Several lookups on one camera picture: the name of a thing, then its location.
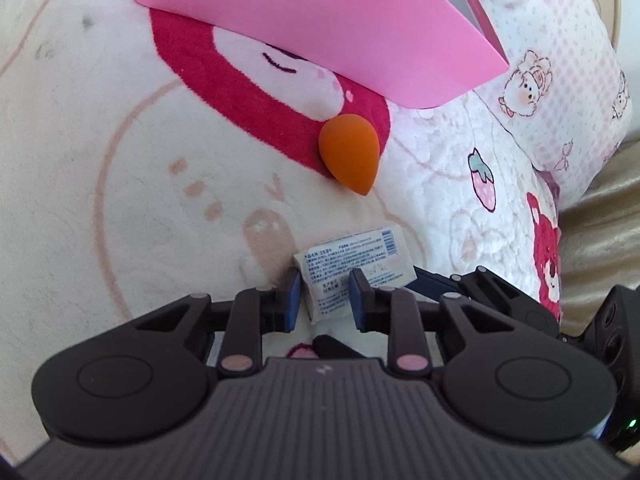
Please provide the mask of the orange makeup sponge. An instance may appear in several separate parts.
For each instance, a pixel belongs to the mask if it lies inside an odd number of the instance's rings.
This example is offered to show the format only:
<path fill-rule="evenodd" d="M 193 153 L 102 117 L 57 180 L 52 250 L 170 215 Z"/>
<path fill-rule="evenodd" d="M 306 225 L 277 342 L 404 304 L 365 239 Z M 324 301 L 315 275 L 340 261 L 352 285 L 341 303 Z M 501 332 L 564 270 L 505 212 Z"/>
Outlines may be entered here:
<path fill-rule="evenodd" d="M 380 141 L 367 119 L 338 115 L 320 130 L 319 152 L 329 173 L 345 188 L 366 196 L 378 175 Z"/>

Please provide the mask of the bear print bed blanket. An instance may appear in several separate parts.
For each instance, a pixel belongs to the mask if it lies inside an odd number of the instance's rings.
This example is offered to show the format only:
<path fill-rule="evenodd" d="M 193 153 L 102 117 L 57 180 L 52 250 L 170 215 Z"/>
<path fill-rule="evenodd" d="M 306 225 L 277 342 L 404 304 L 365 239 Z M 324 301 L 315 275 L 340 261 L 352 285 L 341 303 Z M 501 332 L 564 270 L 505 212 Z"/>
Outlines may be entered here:
<path fill-rule="evenodd" d="M 355 114 L 368 195 L 319 152 Z M 260 42 L 134 0 L 1 0 L 1 453 L 46 440 L 55 353 L 192 292 L 279 281 L 299 252 L 399 226 L 412 261 L 526 294 L 558 237 L 544 178 L 476 93 L 406 110 Z"/>

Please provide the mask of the pink checked pillow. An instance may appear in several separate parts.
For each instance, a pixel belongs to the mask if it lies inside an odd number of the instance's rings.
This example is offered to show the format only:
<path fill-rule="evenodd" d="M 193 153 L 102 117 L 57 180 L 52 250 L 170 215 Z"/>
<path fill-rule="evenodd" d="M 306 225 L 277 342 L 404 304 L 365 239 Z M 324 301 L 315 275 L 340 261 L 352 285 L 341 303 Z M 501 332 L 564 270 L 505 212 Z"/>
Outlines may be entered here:
<path fill-rule="evenodd" d="M 631 122 L 626 75 L 592 0 L 480 0 L 509 70 L 478 88 L 506 131 L 573 206 Z"/>

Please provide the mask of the pink cardboard box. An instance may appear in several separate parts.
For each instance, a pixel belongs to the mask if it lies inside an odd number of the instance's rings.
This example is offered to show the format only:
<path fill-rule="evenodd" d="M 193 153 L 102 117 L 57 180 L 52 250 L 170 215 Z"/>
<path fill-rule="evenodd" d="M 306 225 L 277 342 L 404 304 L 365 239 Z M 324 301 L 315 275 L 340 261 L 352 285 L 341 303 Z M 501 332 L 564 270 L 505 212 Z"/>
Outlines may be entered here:
<path fill-rule="evenodd" d="M 480 0 L 136 1 L 301 56 L 403 107 L 439 107 L 509 68 Z"/>

